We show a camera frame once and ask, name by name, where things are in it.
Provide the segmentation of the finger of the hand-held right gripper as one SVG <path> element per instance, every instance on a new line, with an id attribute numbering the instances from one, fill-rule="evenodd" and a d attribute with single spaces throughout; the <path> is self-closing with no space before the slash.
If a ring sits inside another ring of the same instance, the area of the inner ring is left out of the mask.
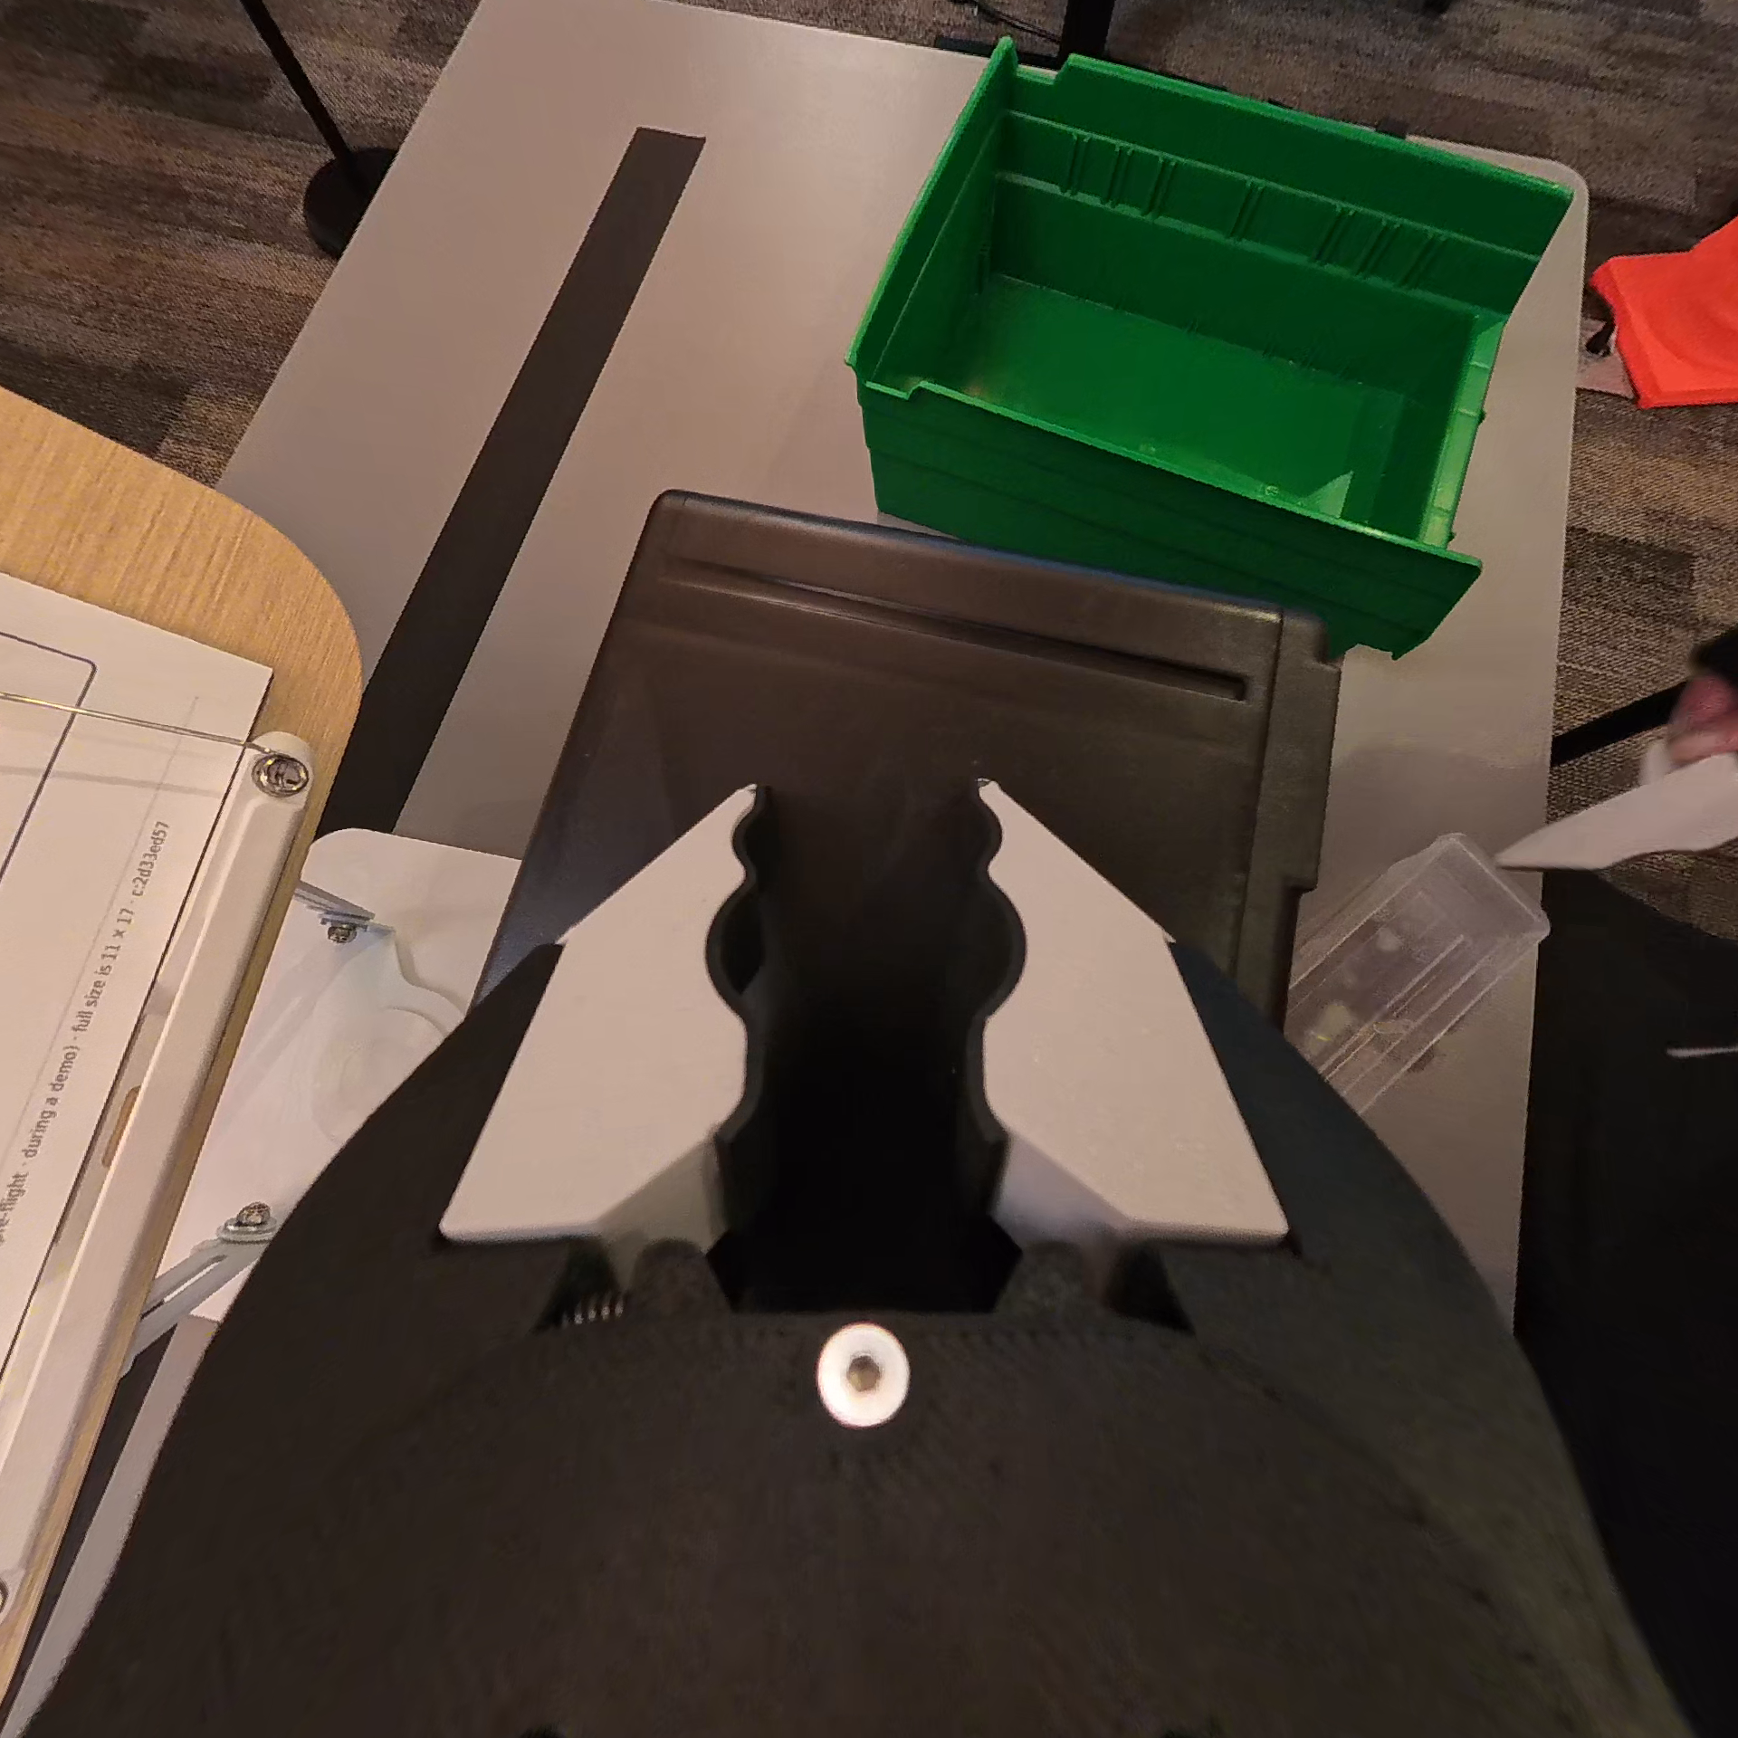
<path id="1" fill-rule="evenodd" d="M 1601 871 L 1648 853 L 1703 853 L 1736 839 L 1736 754 L 1651 772 L 1628 793 L 1502 849 L 1507 871 Z"/>

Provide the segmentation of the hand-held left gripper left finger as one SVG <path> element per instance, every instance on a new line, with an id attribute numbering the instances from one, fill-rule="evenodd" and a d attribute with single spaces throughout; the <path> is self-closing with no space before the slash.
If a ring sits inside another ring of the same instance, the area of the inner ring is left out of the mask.
<path id="1" fill-rule="evenodd" d="M 732 788 L 558 939 L 445 1241 L 578 1238 L 624 1276 L 649 1245 L 726 1235 L 726 1143 L 763 1087 L 766 819 L 769 788 Z"/>

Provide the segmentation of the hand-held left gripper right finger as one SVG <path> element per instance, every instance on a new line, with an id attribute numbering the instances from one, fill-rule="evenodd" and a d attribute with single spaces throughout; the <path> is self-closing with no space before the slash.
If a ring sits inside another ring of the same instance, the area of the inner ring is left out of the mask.
<path id="1" fill-rule="evenodd" d="M 1177 964 L 1171 932 L 995 779 L 988 884 L 1014 918 L 982 1026 L 998 1125 L 992 1221 L 1106 1285 L 1146 1245 L 1278 1249 L 1288 1217 Z"/>

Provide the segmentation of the clear plastic drawer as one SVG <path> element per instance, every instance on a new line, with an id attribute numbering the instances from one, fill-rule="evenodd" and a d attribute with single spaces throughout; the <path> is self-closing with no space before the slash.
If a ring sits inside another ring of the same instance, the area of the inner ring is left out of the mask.
<path id="1" fill-rule="evenodd" d="M 1402 856 L 1292 954 L 1286 1035 L 1368 1112 L 1413 1074 L 1548 933 L 1544 907 L 1468 837 Z"/>

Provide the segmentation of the black drawer cabinet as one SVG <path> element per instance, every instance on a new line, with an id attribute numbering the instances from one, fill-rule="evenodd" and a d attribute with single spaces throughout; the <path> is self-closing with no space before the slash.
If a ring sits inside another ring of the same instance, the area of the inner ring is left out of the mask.
<path id="1" fill-rule="evenodd" d="M 1014 1267 L 979 1041 L 1028 952 L 979 784 L 1278 1026 L 1335 710 L 1313 615 L 667 491 L 484 988 L 759 788 L 703 954 L 750 1016 L 709 1261 L 735 1309 L 979 1313 Z"/>

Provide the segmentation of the green plastic bin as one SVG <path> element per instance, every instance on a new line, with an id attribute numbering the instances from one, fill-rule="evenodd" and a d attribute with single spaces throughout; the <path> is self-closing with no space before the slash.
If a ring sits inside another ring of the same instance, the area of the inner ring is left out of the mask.
<path id="1" fill-rule="evenodd" d="M 1413 652 L 1569 187 L 1003 39 L 867 301 L 874 503 Z"/>

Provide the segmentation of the person's right hand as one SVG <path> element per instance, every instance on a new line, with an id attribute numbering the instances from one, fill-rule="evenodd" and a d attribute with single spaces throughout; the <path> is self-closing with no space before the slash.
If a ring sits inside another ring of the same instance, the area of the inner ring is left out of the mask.
<path id="1" fill-rule="evenodd" d="M 1736 754 L 1736 651 L 1693 657 L 1662 745 L 1672 772 Z"/>

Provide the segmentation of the white stand base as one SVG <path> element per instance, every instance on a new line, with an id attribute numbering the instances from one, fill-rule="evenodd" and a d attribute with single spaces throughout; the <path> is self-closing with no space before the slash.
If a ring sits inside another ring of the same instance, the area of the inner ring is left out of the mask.
<path id="1" fill-rule="evenodd" d="M 314 843 L 131 1357 L 227 1313 L 318 1170 L 460 1023 L 516 870 L 376 830 Z"/>

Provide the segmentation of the red object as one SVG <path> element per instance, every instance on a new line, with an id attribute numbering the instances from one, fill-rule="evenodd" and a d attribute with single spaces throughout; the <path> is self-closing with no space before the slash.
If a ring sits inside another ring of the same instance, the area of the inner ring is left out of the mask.
<path id="1" fill-rule="evenodd" d="M 1641 407 L 1736 401 L 1736 219 L 1685 252 L 1617 253 L 1589 286 Z"/>

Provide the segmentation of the illustrated instruction poster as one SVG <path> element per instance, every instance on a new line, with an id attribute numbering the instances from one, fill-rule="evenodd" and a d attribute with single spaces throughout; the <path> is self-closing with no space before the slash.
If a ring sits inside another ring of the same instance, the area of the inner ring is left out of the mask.
<path id="1" fill-rule="evenodd" d="M 4 1357 L 268 685 L 4 575 Z"/>

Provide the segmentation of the long black tape strip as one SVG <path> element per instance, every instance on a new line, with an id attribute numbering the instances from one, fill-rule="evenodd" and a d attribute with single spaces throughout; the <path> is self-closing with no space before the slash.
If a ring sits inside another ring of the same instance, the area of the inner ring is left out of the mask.
<path id="1" fill-rule="evenodd" d="M 706 138 L 639 128 L 364 685 L 323 830 L 394 830 Z"/>

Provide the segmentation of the instruction sheet on wooden stand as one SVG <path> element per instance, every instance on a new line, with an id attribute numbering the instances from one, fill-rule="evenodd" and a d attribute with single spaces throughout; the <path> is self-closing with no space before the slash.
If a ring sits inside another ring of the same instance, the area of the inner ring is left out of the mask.
<path id="1" fill-rule="evenodd" d="M 355 729 L 361 652 L 335 587 L 264 518 L 14 392 L 4 392 L 4 575 L 271 669 L 242 768 L 4 1357 L 10 1687 Z"/>

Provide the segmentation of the black stanchion post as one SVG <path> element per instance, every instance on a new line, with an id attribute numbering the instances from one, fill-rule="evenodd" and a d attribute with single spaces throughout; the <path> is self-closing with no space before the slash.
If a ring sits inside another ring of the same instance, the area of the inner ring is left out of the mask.
<path id="1" fill-rule="evenodd" d="M 389 174 L 400 148 L 351 145 L 323 100 L 314 77 L 280 33 L 268 4 L 239 4 L 239 9 L 289 85 L 295 104 L 329 148 L 329 159 L 314 171 L 301 193 L 301 222 L 311 234 L 311 241 L 324 258 L 339 259 L 372 197 L 379 196 L 379 187 Z"/>

